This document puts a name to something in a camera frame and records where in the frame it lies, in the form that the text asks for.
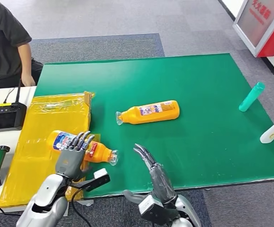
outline green table mat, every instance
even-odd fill
[[[272,125],[258,101],[247,112],[238,105],[251,90],[229,54],[45,65],[36,96],[95,92],[91,130],[119,150],[111,182],[85,196],[124,189],[152,189],[149,171],[134,143],[146,147],[165,166],[177,189],[274,179],[274,141],[260,137]],[[179,118],[140,125],[116,122],[116,111],[177,100]]]

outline person's arm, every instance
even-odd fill
[[[35,86],[35,81],[31,76],[31,48],[30,44],[23,44],[17,47],[21,60],[21,81],[26,87]]]

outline bottle label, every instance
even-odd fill
[[[76,135],[67,132],[60,132],[53,143],[53,148],[55,150],[62,150],[66,147],[68,142],[74,137],[76,137]]]
[[[92,142],[91,148],[90,149],[90,152],[89,152],[89,157],[92,158],[94,156],[97,145],[98,144],[97,142]]]
[[[175,107],[172,102],[156,103],[153,105],[143,105],[139,108],[141,115],[159,113],[168,110],[174,110]]]

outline teal bottle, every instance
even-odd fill
[[[258,82],[239,106],[239,110],[242,112],[247,111],[253,102],[257,99],[265,88],[262,82]]]

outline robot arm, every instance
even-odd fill
[[[85,175],[88,169],[81,170],[85,151],[94,137],[90,132],[79,133],[69,141],[66,148],[61,150],[56,166],[55,174],[47,177],[28,203],[20,217],[17,227],[54,227],[65,213],[67,200],[65,196],[69,186],[91,191],[109,182],[106,169],[94,172],[94,178],[89,181],[78,181]]]
[[[138,204],[142,218],[171,227],[201,226],[192,206],[186,198],[177,195],[165,169],[151,153],[139,144],[135,144],[134,150],[149,169],[153,190],[148,195],[133,194],[128,190],[123,194],[128,200]]]

